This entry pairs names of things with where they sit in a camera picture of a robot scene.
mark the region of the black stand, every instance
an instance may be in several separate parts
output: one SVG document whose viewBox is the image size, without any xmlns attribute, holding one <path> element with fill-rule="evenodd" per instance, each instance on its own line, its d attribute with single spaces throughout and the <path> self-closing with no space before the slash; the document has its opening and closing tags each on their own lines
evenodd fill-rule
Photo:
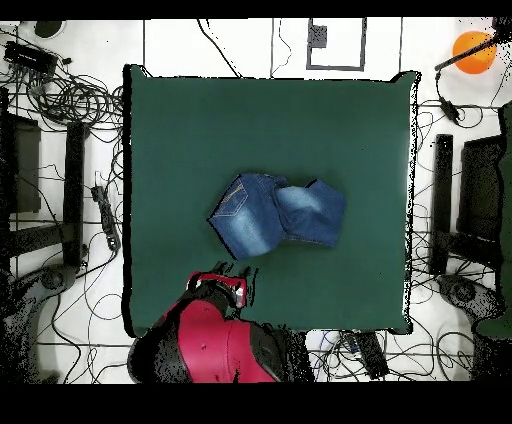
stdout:
<svg viewBox="0 0 512 424">
<path fill-rule="evenodd" d="M 82 245 L 84 146 L 88 130 L 67 125 L 64 217 L 62 224 L 10 231 L 16 196 L 14 117 L 8 92 L 0 89 L 0 381 L 40 382 L 35 355 L 37 324 L 43 302 L 71 287 L 85 255 Z M 62 243 L 63 264 L 41 268 L 23 278 L 9 277 L 10 259 Z"/>
</svg>

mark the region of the black device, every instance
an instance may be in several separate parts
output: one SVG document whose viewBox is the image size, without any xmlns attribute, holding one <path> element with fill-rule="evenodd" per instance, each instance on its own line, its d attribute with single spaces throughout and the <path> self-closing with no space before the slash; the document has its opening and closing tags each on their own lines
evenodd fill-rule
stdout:
<svg viewBox="0 0 512 424">
<path fill-rule="evenodd" d="M 41 209 L 39 197 L 39 144 L 41 129 L 37 121 L 9 114 L 14 121 L 14 140 L 18 178 L 16 201 L 11 204 L 11 213 L 33 212 Z"/>
<path fill-rule="evenodd" d="M 500 123 L 504 133 L 504 119 L 500 118 Z M 501 266 L 503 256 L 498 239 L 501 199 L 496 163 L 504 153 L 504 143 L 503 135 L 499 135 L 464 144 L 457 231 L 451 232 L 453 136 L 436 137 L 429 274 L 446 273 L 449 253 L 491 269 Z"/>
<path fill-rule="evenodd" d="M 8 91 L 0 88 L 0 381 L 40 382 L 35 342 L 43 302 L 75 281 L 87 253 L 82 243 L 84 145 L 82 122 L 67 125 L 63 222 L 10 231 L 10 212 L 19 179 L 15 122 L 8 112 Z M 62 243 L 63 264 L 41 268 L 19 279 L 10 259 Z"/>
<path fill-rule="evenodd" d="M 496 294 L 480 283 L 460 275 L 441 275 L 436 280 L 441 297 L 466 312 L 471 324 L 503 312 Z"/>
<path fill-rule="evenodd" d="M 57 66 L 57 56 L 14 41 L 6 43 L 4 60 L 46 76 L 52 76 Z"/>
<path fill-rule="evenodd" d="M 121 247 L 119 234 L 117 233 L 116 222 L 112 214 L 112 208 L 108 201 L 107 193 L 102 186 L 94 186 L 91 189 L 92 199 L 98 203 L 101 215 L 101 226 L 107 236 L 108 248 L 112 252 L 117 252 Z"/>
<path fill-rule="evenodd" d="M 361 352 L 361 360 L 372 380 L 389 374 L 386 358 L 377 339 L 377 333 L 355 333 L 354 337 Z"/>
</svg>

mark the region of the black frame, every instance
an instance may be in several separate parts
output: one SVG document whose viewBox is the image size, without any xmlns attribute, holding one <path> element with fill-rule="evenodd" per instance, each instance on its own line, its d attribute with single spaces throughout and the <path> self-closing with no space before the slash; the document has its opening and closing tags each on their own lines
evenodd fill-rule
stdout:
<svg viewBox="0 0 512 424">
<path fill-rule="evenodd" d="M 0 285 L 7 285 L 10 258 L 62 243 L 64 264 L 79 268 L 83 257 L 83 170 L 85 139 L 89 131 L 82 122 L 67 125 L 63 223 L 19 231 L 10 230 L 9 205 L 15 201 L 16 157 L 14 119 L 8 112 L 8 91 L 0 89 Z"/>
<path fill-rule="evenodd" d="M 497 145 L 504 143 L 506 132 L 503 108 L 499 108 L 498 117 L 501 135 L 488 137 L 481 142 L 493 142 Z M 452 186 L 452 160 L 453 160 L 453 136 L 440 134 L 436 137 L 434 152 L 434 182 L 432 187 L 432 212 L 431 212 L 431 249 L 429 251 L 428 272 L 431 275 L 446 273 L 446 265 L 449 253 L 462 256 L 472 262 L 485 265 L 493 270 L 499 270 L 503 262 L 499 238 L 485 240 L 474 234 L 450 233 L 451 213 L 451 186 Z M 498 181 L 500 191 L 503 193 L 503 182 L 499 170 Z M 502 196 L 498 207 L 497 221 L 501 223 Z"/>
</svg>

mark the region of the green table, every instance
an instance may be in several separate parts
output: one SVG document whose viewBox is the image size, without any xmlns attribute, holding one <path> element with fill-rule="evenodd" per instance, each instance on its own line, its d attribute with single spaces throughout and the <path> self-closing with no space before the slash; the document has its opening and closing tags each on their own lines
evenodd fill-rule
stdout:
<svg viewBox="0 0 512 424">
<path fill-rule="evenodd" d="M 127 328 L 140 335 L 192 271 L 231 260 L 206 218 L 244 171 L 293 185 L 320 178 L 345 195 L 347 209 L 335 248 L 289 242 L 237 264 L 260 270 L 242 318 L 296 330 L 408 328 L 410 104 L 419 74 L 393 82 L 151 78 L 138 66 L 124 74 Z"/>
</svg>

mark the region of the jeans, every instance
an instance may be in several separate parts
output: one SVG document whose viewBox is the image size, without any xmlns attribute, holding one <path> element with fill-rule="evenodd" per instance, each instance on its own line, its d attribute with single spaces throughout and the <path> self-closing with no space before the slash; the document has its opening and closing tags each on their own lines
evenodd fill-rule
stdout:
<svg viewBox="0 0 512 424">
<path fill-rule="evenodd" d="M 321 180 L 290 186 L 283 176 L 240 174 L 208 222 L 236 260 L 263 255 L 282 240 L 334 247 L 345 199 Z"/>
</svg>

